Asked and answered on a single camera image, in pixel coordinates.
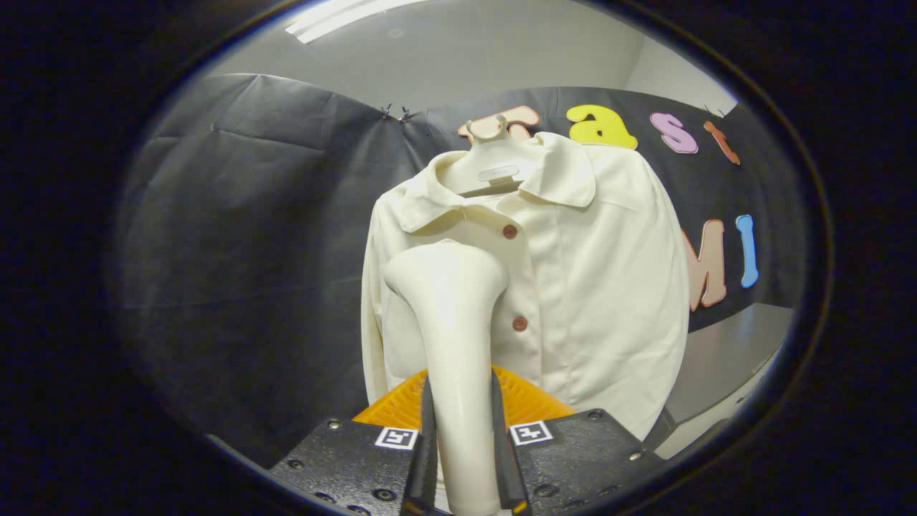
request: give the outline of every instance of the orange textured surface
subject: orange textured surface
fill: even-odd
[[[497,373],[503,393],[503,416],[507,427],[532,421],[553,420],[576,413],[521,376],[496,365],[493,366],[493,370]],[[420,430],[420,401],[425,381],[426,370],[411,376],[353,420],[379,426]]]

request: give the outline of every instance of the ceiling light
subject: ceiling light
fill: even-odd
[[[428,0],[328,0],[305,11],[286,31],[301,42],[310,43],[365,17],[424,1]]]

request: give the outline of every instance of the white hanger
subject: white hanger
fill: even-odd
[[[440,184],[460,196],[476,196],[496,191],[512,191],[541,163],[544,151],[510,136],[503,115],[496,116],[500,129],[490,137],[465,129],[473,142],[471,151],[458,161],[436,171]]]

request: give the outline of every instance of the black metal plate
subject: black metal plate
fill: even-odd
[[[383,427],[331,418],[317,426],[271,473],[341,509],[371,516],[402,512],[411,450],[376,445]]]
[[[551,439],[529,427],[531,443],[514,441],[528,506],[533,516],[554,516],[636,482],[664,461],[643,448],[630,432],[602,409],[543,421]]]

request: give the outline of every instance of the collar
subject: collar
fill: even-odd
[[[537,168],[519,189],[555,204],[585,208],[595,197],[595,173],[592,161],[579,143],[550,132],[538,132],[525,141],[545,148]],[[449,151],[433,158],[419,174],[408,180],[402,201],[401,227],[417,231],[453,209],[478,204],[439,183],[436,171],[468,154]]]

